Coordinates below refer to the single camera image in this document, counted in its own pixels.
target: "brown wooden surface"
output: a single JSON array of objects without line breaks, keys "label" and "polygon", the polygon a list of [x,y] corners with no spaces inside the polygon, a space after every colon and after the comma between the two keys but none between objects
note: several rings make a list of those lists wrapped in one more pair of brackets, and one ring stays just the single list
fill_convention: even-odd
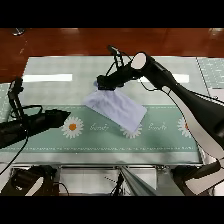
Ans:
[{"label": "brown wooden surface", "polygon": [[224,57],[223,28],[0,28],[0,82],[21,76],[28,57],[109,55],[108,44],[134,55]]}]

